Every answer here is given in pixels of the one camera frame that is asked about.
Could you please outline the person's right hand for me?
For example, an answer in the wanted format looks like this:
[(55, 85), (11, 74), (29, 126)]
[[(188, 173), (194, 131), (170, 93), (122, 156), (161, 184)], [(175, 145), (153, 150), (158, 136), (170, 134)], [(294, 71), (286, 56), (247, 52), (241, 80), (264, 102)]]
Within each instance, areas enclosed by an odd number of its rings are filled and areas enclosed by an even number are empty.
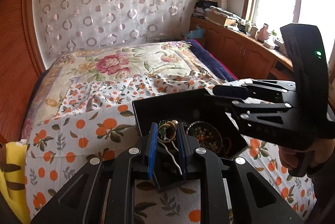
[(293, 170), (298, 167), (298, 153), (313, 152), (313, 158), (308, 165), (308, 174), (315, 174), (324, 167), (334, 165), (334, 139), (316, 139), (305, 151), (279, 147), (279, 157), (282, 166)]

